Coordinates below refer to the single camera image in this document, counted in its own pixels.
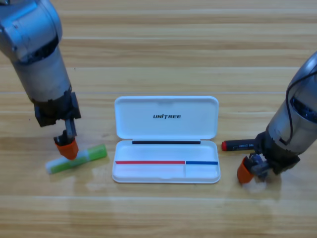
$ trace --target red marker cap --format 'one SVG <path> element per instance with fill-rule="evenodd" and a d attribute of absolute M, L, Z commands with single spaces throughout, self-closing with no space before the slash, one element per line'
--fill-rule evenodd
<path fill-rule="evenodd" d="M 221 143 L 221 148 L 223 151 L 227 151 L 227 143 L 225 141 Z"/>

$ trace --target wooden table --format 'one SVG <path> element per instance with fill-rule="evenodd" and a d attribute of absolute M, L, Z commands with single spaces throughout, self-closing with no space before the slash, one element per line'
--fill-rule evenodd
<path fill-rule="evenodd" d="M 109 157 L 49 176 L 59 157 L 9 61 L 0 56 L 1 238 L 315 238 L 313 145 L 293 169 L 246 186 L 247 152 L 225 139 L 265 130 L 302 63 L 317 49 L 315 0 L 54 0 L 61 50 L 77 93 L 80 148 Z M 118 184 L 111 178 L 114 100 L 212 95 L 219 100 L 217 184 Z"/>

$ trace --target pencil case lid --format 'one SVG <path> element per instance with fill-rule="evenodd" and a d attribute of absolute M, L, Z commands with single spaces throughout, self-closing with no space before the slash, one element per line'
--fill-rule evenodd
<path fill-rule="evenodd" d="M 200 140 L 217 134 L 212 96 L 131 96 L 115 103 L 117 135 L 133 140 Z"/>

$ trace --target green highlighter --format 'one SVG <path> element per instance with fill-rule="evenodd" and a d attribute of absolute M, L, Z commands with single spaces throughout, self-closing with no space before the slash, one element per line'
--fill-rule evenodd
<path fill-rule="evenodd" d="M 107 156 L 106 146 L 104 144 L 91 147 L 78 152 L 76 159 L 69 160 L 65 157 L 60 157 L 46 163 L 46 170 L 49 174 L 55 174 L 64 170 L 71 169 L 75 166 L 86 162 L 98 160 Z"/>

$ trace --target red marker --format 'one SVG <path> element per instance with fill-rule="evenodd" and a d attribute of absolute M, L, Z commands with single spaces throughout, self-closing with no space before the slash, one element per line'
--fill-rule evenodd
<path fill-rule="evenodd" d="M 223 151 L 234 151 L 234 150 L 253 150 L 254 139 L 248 140 L 225 140 L 221 144 Z"/>

